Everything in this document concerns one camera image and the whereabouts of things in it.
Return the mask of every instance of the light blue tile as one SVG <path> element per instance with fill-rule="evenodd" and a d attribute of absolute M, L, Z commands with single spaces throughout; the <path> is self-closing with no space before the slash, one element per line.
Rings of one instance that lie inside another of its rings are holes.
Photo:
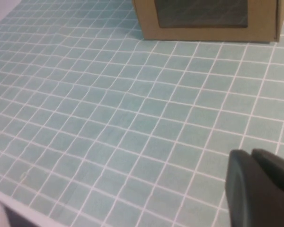
<path fill-rule="evenodd" d="M 108 216 L 107 223 L 114 226 L 131 227 L 138 222 L 141 211 L 123 202 L 117 202 Z"/>
<path fill-rule="evenodd" d="M 112 155 L 107 166 L 124 173 L 129 173 L 137 158 L 137 155 L 117 149 Z"/>
<path fill-rule="evenodd" d="M 163 163 L 141 157 L 138 160 L 132 175 L 142 180 L 156 182 L 163 168 Z"/>
<path fill-rule="evenodd" d="M 96 191 L 92 191 L 83 207 L 82 212 L 99 220 L 104 220 L 110 211 L 113 202 L 114 199 Z"/>

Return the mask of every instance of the floor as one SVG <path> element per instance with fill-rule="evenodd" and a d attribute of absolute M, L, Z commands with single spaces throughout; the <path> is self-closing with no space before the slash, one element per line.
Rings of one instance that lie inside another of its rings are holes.
<path fill-rule="evenodd" d="M 284 157 L 278 44 L 143 41 L 130 0 L 0 22 L 0 191 L 72 227 L 227 227 L 231 149 Z"/>

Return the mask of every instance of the tile grid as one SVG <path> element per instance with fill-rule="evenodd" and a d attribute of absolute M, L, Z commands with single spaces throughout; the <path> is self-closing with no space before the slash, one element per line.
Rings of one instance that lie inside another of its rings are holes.
<path fill-rule="evenodd" d="M 247 45 L 245 46 L 245 49 L 244 49 L 244 52 L 243 52 L 243 56 L 242 56 L 240 65 L 242 64 L 242 60 L 244 59 L 244 56 L 245 56 L 245 54 L 246 54 L 248 45 L 249 45 L 249 44 L 247 44 Z M 238 68 L 238 70 L 236 71 L 235 76 L 234 76 L 234 78 L 233 78 L 231 84 L 234 83 L 235 78 L 236 78 L 238 72 L 239 72 L 239 68 Z M 226 99 L 227 99 L 228 94 L 229 94 L 229 93 L 226 94 L 225 99 L 224 99 L 224 101 L 223 101 L 223 103 L 222 103 L 222 105 L 221 105 L 221 109 L 219 110 L 218 117 L 219 117 L 219 115 L 220 115 L 220 113 L 221 113 L 221 111 L 222 111 L 222 108 L 223 108 L 223 106 L 224 106 L 224 103 L 225 103 L 225 101 L 226 101 Z M 218 117 L 217 117 L 217 119 L 216 119 L 216 121 L 215 121 L 215 123 L 214 123 L 214 125 L 213 125 L 213 129 L 212 129 L 211 133 L 212 133 L 213 130 L 214 130 L 214 127 L 215 127 L 215 125 L 216 125 L 216 123 L 217 123 Z M 242 139 L 241 139 L 241 145 L 240 145 L 239 148 L 241 148 L 243 141 L 244 141 L 244 136 L 243 136 Z M 220 212 L 220 210 L 221 210 L 221 205 L 222 205 L 222 202 L 223 202 L 223 200 L 224 200 L 224 197 L 225 197 L 225 191 L 223 192 L 222 197 L 221 197 L 221 200 L 220 200 L 220 202 L 219 202 L 219 206 L 218 206 L 218 209 L 217 209 L 217 211 L 216 211 L 216 214 L 215 214 L 215 217 L 214 217 L 214 220 L 213 220 L 212 227 L 215 226 L 215 223 L 216 223 L 216 221 L 217 221 L 219 212 Z"/>
<path fill-rule="evenodd" d="M 66 97 L 69 95 L 69 93 L 72 91 L 72 89 L 69 90 L 68 94 L 67 94 L 64 98 L 66 98 Z M 74 108 L 74 110 L 72 111 L 72 113 L 69 115 L 68 119 L 70 119 L 70 117 L 71 117 L 71 116 L 73 115 L 73 113 L 76 111 L 76 109 L 77 109 L 77 107 L 79 106 L 79 104 L 80 104 L 80 102 L 78 102 L 77 106 Z M 63 128 L 63 126 L 58 130 L 58 132 L 56 133 L 56 136 L 58 135 L 58 133 L 61 132 L 61 129 Z M 53 142 L 53 140 L 55 139 L 55 137 L 53 137 L 52 141 L 48 144 L 48 146 L 46 147 L 45 150 L 49 149 L 49 145 Z M 59 163 L 59 160 L 60 160 L 62 157 L 63 157 L 63 155 L 57 160 L 56 164 L 55 164 L 54 167 L 52 168 L 52 170 L 51 170 L 50 174 L 48 175 L 47 179 L 44 181 L 44 183 L 43 183 L 43 185 L 40 187 L 38 193 L 35 195 L 35 198 L 38 196 L 38 194 L 40 193 L 40 191 L 41 191 L 42 188 L 44 187 L 46 181 L 49 179 L 49 177 L 50 177 L 51 174 L 53 173 L 53 170 L 55 169 L 56 165 Z"/>

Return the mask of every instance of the cardboard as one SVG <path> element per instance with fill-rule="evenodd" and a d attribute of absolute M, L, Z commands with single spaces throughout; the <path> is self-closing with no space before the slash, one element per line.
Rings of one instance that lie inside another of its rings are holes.
<path fill-rule="evenodd" d="M 152 40 L 279 41 L 284 22 L 284 0 L 132 1 Z"/>

